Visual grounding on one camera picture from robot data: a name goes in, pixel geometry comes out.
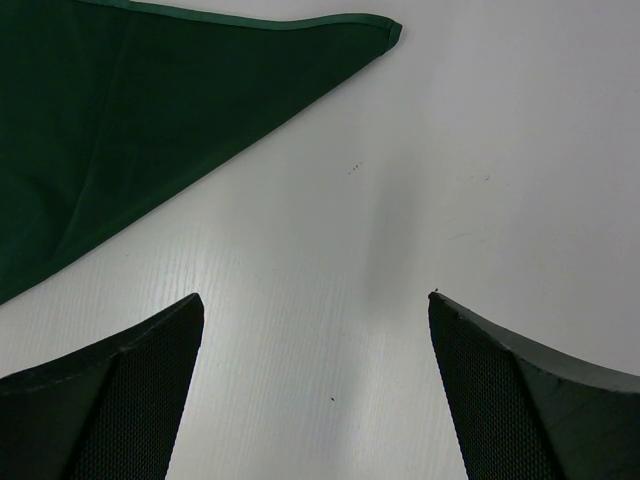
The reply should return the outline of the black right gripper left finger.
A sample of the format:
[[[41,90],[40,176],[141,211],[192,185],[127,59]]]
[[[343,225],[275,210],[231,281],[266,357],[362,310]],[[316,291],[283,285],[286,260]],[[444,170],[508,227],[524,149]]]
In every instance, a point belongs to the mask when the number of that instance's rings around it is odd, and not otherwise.
[[[193,293],[1,380],[4,479],[163,479],[204,327]]]

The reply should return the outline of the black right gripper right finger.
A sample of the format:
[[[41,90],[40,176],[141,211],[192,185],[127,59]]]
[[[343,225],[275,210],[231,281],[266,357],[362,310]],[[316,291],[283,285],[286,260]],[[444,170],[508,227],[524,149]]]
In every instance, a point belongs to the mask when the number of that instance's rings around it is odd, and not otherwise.
[[[429,296],[437,365],[471,479],[636,479],[639,379]]]

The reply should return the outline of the dark green cloth napkin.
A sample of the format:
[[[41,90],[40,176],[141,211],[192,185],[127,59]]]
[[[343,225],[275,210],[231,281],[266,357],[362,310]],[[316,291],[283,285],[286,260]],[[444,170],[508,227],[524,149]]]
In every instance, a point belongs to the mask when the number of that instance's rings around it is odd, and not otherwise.
[[[390,51],[369,13],[1,5],[1,298],[38,285]]]

